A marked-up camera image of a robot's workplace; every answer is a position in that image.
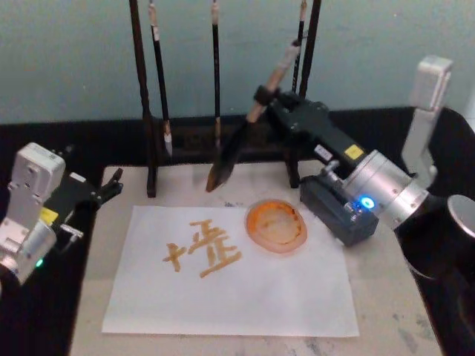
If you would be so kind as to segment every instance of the orange ink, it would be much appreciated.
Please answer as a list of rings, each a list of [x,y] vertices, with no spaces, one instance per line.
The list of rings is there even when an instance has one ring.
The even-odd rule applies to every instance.
[[[171,261],[171,263],[173,263],[175,272],[179,272],[181,269],[181,266],[180,266],[180,261],[178,260],[178,258],[186,252],[186,247],[178,248],[178,246],[175,245],[174,243],[167,243],[166,245],[168,247],[168,252],[170,255],[168,257],[165,257],[163,259],[163,262]]]
[[[240,260],[243,256],[240,251],[228,256],[227,252],[234,251],[238,247],[225,246],[224,241],[229,239],[228,236],[223,236],[226,231],[220,228],[210,228],[209,225],[211,222],[212,220],[190,222],[190,226],[201,226],[201,234],[203,235],[203,239],[200,240],[199,234],[195,233],[193,236],[194,244],[189,248],[188,253],[192,254],[196,249],[206,246],[206,254],[208,256],[209,268],[200,273],[201,278],[206,277],[212,272],[219,271],[227,265]]]

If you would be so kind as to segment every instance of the yellow label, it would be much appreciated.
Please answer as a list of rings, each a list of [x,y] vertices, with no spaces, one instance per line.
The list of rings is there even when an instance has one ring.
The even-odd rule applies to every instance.
[[[54,223],[54,220],[58,217],[58,213],[55,211],[52,211],[48,208],[43,208],[41,214],[39,215],[39,218],[43,220],[46,225],[52,226]]]
[[[363,150],[357,145],[351,145],[349,148],[347,148],[345,154],[351,159],[358,159],[358,157],[363,154]]]

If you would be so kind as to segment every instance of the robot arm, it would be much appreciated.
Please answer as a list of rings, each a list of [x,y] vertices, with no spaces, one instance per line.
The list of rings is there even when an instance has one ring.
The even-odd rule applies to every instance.
[[[52,249],[64,251],[83,236],[69,223],[80,209],[95,212],[122,191],[121,170],[97,191],[78,174],[65,174],[65,166],[60,155],[36,143],[16,155],[0,224],[0,297],[22,286]]]
[[[435,56],[419,65],[412,97],[420,107],[415,109],[403,150],[411,176],[340,131],[320,102],[277,92],[265,113],[283,141],[295,149],[314,150],[327,165],[319,177],[323,189],[338,195],[338,204],[369,211],[394,230],[409,266],[429,278],[441,277],[453,267],[468,271],[475,256],[475,202],[462,196],[433,197],[425,189],[435,177],[433,162],[425,157],[430,156],[427,146],[442,109],[451,65]],[[327,203],[327,198],[318,202]],[[322,220],[332,228],[330,219]]]

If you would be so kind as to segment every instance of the paintbrush held by gripper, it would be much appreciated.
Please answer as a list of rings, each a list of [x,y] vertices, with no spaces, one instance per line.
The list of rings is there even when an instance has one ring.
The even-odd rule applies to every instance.
[[[273,70],[265,85],[270,93],[275,93],[278,89],[279,84],[285,77],[292,63],[294,63],[299,51],[300,43],[297,40],[286,49],[284,58]],[[262,104],[255,102],[254,106],[246,116],[246,121],[231,135],[229,140],[223,146],[223,149],[214,161],[209,172],[206,191],[213,191],[219,185],[225,183],[229,176],[231,176],[232,170],[239,159],[242,147],[246,142],[247,133],[252,124],[259,120],[264,109],[265,107]]]

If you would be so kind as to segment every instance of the table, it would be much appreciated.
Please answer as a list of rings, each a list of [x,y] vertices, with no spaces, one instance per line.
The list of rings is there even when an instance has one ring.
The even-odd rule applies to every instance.
[[[319,172],[318,161],[301,162],[302,177]],[[248,206],[266,198],[301,206],[298,190],[288,186],[282,162],[237,165],[229,182],[213,194],[201,186],[209,165],[161,167],[158,195],[145,193],[146,168],[126,167],[123,193],[97,215],[79,312],[73,356],[103,355],[440,355],[419,291],[405,265],[393,232],[379,225],[375,235],[344,250],[360,337],[212,337],[102,334],[122,245],[134,205]],[[117,167],[105,169],[108,180]]]

